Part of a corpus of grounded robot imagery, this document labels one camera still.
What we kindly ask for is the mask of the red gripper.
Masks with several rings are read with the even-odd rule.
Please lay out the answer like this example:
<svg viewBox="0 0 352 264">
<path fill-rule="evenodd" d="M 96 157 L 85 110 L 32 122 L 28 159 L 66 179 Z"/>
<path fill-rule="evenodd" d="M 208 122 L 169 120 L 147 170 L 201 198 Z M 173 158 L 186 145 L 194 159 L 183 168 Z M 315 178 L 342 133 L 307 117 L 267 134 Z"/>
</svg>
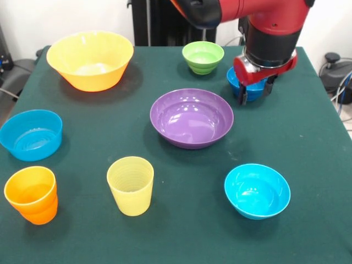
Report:
<svg viewBox="0 0 352 264">
<path fill-rule="evenodd" d="M 265 78 L 267 78 L 267 80 L 263 89 L 263 95 L 270 95 L 278 75 L 292 70 L 296 66 L 297 60 L 298 56 L 296 50 L 293 51 L 290 59 L 279 67 L 263 67 L 256 65 L 249 61 L 244 54 L 235 57 L 233 67 L 236 76 L 241 83 L 241 85 L 239 85 L 238 94 L 239 104 L 246 105 L 248 97 L 246 86 L 258 83 Z"/>
</svg>

